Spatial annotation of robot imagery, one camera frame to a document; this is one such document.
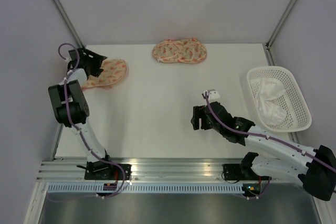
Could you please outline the white satin bra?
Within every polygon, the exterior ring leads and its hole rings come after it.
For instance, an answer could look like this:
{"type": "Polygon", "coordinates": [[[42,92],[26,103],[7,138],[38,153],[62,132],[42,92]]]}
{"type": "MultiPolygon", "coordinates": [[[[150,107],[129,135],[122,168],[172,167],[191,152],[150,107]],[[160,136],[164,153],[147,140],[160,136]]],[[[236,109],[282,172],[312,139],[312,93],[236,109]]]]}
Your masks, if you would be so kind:
{"type": "Polygon", "coordinates": [[[287,117],[288,109],[281,105],[286,89],[284,85],[271,78],[261,78],[255,95],[257,112],[269,127],[277,127],[287,117]]]}

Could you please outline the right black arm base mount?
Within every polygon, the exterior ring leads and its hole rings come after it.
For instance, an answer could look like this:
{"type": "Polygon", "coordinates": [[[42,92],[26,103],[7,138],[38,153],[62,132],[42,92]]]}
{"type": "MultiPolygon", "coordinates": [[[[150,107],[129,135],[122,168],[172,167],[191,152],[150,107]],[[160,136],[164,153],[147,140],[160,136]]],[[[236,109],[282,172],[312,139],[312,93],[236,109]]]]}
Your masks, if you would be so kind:
{"type": "Polygon", "coordinates": [[[268,176],[257,175],[251,168],[252,161],[258,156],[259,154],[257,153],[248,152],[240,163],[223,164],[222,176],[224,180],[235,183],[248,180],[259,181],[259,179],[267,181],[269,179],[268,176]]]}

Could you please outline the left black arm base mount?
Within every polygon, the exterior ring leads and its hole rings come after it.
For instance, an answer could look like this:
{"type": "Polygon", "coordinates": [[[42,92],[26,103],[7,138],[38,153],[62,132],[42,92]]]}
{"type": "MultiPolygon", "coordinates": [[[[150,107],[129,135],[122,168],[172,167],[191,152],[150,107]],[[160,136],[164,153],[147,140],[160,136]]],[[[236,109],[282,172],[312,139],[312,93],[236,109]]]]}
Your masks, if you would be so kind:
{"type": "Polygon", "coordinates": [[[101,161],[87,162],[85,170],[85,180],[123,180],[119,167],[101,161]]]}

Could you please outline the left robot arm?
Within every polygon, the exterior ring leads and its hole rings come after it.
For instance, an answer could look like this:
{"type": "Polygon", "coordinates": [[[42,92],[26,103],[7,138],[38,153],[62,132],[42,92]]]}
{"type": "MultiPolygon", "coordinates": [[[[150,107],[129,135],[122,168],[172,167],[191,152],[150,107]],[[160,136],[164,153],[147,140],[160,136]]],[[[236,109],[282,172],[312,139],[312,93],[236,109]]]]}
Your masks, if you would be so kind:
{"type": "Polygon", "coordinates": [[[114,166],[109,164],[107,151],[99,143],[89,123],[89,106],[82,90],[90,76],[100,76],[102,63],[107,57],[83,47],[75,47],[69,51],[69,57],[63,59],[68,62],[66,76],[63,81],[48,88],[54,116],[80,141],[88,162],[101,162],[96,173],[108,180],[114,176],[114,166]]]}

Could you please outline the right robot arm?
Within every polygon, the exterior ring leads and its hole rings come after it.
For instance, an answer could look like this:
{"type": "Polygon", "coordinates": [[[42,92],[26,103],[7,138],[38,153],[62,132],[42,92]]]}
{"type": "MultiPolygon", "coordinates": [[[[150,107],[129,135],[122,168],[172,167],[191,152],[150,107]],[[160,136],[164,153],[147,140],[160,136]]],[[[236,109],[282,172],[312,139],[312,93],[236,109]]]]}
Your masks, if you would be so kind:
{"type": "Polygon", "coordinates": [[[335,194],[335,155],[326,146],[313,148],[278,139],[254,122],[232,116],[219,102],[194,106],[191,124],[195,131],[214,130],[231,143],[255,149],[239,165],[245,179],[287,180],[324,201],[335,194]]]}

